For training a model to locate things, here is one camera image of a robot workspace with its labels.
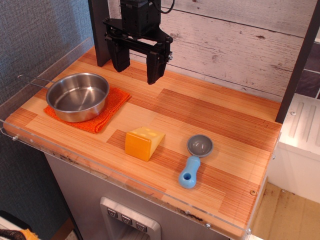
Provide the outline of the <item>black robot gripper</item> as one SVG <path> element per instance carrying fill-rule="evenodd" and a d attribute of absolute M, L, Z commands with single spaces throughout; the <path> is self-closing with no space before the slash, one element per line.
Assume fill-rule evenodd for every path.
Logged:
<path fill-rule="evenodd" d="M 121 0 L 121 18 L 105 18 L 105 40 L 114 69 L 122 72 L 130 66 L 130 49 L 147 54 L 147 83 L 154 84 L 161 78 L 167 61 L 172 59 L 172 37 L 160 29 L 160 0 Z"/>

